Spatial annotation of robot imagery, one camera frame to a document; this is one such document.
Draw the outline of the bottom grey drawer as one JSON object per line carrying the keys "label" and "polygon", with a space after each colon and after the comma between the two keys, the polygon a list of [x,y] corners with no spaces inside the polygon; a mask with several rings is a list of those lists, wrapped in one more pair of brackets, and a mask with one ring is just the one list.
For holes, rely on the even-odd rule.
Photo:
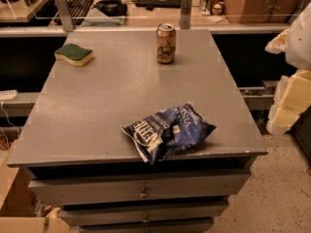
{"label": "bottom grey drawer", "polygon": [[209,217],[154,221],[149,223],[125,223],[92,225],[79,228],[79,233],[203,233],[214,221]]}

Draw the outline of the orange beverage can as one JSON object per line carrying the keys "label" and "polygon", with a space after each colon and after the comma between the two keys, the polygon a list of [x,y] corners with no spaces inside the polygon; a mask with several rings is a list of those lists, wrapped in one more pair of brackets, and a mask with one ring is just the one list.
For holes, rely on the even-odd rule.
{"label": "orange beverage can", "polygon": [[176,50],[176,30],[170,23],[162,23],[156,30],[156,60],[161,64],[174,61]]}

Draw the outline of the middle grey drawer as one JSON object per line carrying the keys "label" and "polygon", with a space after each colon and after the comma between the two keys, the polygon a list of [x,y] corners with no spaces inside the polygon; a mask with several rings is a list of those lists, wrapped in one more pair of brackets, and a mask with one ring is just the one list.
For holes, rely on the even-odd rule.
{"label": "middle grey drawer", "polygon": [[228,206],[226,200],[193,200],[141,206],[120,206],[96,210],[62,211],[60,217],[70,226],[154,222],[170,219],[219,216]]}

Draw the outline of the black laptop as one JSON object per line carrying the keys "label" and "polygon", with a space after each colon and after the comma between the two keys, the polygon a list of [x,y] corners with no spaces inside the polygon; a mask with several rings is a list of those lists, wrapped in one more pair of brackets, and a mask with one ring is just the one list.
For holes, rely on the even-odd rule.
{"label": "black laptop", "polygon": [[137,7],[180,8],[181,0],[136,0]]}

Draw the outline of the green yellow sponge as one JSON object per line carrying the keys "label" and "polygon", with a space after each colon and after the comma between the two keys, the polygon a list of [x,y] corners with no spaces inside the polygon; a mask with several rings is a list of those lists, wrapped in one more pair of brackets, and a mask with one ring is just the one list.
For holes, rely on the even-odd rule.
{"label": "green yellow sponge", "polygon": [[75,44],[66,44],[54,52],[57,60],[64,60],[67,63],[82,67],[93,58],[93,51],[82,48]]}

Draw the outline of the right metal bracket post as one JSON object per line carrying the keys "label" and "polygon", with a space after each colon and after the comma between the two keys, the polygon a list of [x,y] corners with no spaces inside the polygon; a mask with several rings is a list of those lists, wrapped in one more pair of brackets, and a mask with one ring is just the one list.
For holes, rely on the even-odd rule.
{"label": "right metal bracket post", "polygon": [[180,28],[190,28],[190,14],[191,14],[192,0],[181,0],[181,15],[180,15]]}

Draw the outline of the black headphones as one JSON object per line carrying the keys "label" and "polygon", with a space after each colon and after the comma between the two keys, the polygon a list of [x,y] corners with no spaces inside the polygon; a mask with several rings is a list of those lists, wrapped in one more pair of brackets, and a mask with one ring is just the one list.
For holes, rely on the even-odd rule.
{"label": "black headphones", "polygon": [[94,8],[107,17],[125,16],[127,13],[127,5],[121,0],[101,0],[94,5]]}

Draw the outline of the blue chip bag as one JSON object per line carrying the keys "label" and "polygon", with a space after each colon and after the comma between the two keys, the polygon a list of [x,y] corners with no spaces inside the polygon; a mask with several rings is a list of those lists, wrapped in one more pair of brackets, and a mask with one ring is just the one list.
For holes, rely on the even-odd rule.
{"label": "blue chip bag", "polygon": [[191,103],[161,110],[123,127],[144,162],[180,154],[203,142],[215,129]]}

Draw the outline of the small round jar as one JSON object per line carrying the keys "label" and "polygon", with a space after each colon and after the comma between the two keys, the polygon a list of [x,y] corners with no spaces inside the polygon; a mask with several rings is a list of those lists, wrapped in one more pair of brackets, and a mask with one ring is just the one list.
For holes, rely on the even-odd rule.
{"label": "small round jar", "polygon": [[221,16],[224,13],[224,5],[223,4],[215,4],[212,8],[213,16]]}

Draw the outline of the grey drawer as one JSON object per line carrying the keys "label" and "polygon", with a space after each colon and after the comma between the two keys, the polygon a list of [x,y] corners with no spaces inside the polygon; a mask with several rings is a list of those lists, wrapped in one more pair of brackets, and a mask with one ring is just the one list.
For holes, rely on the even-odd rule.
{"label": "grey drawer", "polygon": [[203,233],[214,221],[209,217],[154,221],[149,223],[125,223],[92,225],[79,228],[79,233]]}
{"label": "grey drawer", "polygon": [[228,206],[226,200],[193,200],[141,206],[120,206],[96,210],[62,211],[60,217],[70,226],[154,222],[170,219],[219,216]]}
{"label": "grey drawer", "polygon": [[80,205],[230,195],[251,176],[248,170],[191,171],[32,181],[47,204]]}

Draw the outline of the metal bracket post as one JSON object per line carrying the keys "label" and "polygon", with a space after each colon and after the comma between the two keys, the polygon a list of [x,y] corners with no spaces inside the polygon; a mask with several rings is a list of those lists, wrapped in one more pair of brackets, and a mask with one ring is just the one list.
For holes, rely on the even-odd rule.
{"label": "metal bracket post", "polygon": [[54,0],[58,9],[59,18],[62,24],[62,28],[66,32],[73,32],[75,29],[75,23],[71,18],[67,0]]}
{"label": "metal bracket post", "polygon": [[180,28],[190,28],[190,14],[191,14],[192,0],[181,0],[181,15],[180,15]]}

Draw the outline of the left metal bracket post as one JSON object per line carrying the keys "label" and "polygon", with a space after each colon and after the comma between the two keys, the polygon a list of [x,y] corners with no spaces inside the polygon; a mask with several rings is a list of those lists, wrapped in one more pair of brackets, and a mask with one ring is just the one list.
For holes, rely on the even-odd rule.
{"label": "left metal bracket post", "polygon": [[75,23],[71,18],[67,0],[54,0],[58,9],[59,18],[62,24],[62,28],[66,32],[73,32],[75,29]]}

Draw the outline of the top grey drawer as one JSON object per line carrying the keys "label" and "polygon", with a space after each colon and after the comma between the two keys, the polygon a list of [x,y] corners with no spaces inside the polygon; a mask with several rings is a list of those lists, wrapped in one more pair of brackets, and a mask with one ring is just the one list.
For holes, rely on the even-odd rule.
{"label": "top grey drawer", "polygon": [[47,204],[80,205],[230,195],[251,176],[248,170],[191,171],[32,181]]}

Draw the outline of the yellow foam block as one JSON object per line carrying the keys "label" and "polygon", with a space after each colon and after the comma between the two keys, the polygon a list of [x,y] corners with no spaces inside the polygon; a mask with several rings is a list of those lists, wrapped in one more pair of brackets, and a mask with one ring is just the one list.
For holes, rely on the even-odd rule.
{"label": "yellow foam block", "polygon": [[311,106],[311,71],[297,70],[290,77],[282,76],[273,101],[266,129],[270,134],[281,135]]}

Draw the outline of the white plastic bag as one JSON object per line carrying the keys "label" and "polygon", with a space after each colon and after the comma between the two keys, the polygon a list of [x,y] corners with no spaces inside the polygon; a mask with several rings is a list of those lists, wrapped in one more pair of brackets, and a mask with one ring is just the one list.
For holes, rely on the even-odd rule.
{"label": "white plastic bag", "polygon": [[297,69],[311,69],[311,3],[265,50],[274,54],[283,52],[286,61]]}

